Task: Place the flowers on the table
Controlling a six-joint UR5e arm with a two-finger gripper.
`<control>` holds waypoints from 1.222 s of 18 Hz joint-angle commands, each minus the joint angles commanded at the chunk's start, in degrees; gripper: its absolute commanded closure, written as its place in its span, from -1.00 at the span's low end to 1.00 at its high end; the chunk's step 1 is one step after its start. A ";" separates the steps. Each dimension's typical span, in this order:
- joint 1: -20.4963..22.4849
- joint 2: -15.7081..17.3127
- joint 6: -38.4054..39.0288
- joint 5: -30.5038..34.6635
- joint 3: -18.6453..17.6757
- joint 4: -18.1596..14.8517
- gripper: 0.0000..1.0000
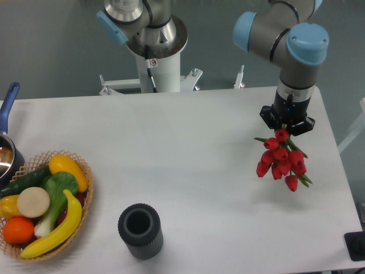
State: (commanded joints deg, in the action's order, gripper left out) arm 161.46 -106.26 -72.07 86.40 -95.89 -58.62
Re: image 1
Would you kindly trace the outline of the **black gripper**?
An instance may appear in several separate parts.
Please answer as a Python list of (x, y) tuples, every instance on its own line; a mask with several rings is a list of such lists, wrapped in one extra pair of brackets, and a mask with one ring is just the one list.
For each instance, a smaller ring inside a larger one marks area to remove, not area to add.
[(315, 120), (307, 116), (311, 94), (306, 99), (299, 96), (300, 90), (277, 88), (272, 106), (263, 106), (260, 117), (271, 130), (283, 124), (291, 125), (289, 134), (299, 136), (313, 130)]

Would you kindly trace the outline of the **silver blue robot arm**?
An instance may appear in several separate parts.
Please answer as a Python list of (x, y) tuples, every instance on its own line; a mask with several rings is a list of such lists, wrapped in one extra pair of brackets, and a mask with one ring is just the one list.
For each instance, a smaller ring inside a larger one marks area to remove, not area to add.
[[(329, 35), (308, 23), (320, 1), (271, 1), (262, 14), (245, 12), (233, 27), (234, 44), (281, 69), (274, 102), (260, 115), (268, 128), (285, 128), (298, 136), (315, 121), (307, 108), (326, 59)], [(171, 13), (170, 1), (105, 1), (96, 20), (111, 41), (134, 54), (141, 91), (179, 92), (180, 54), (188, 41), (183, 21)]]

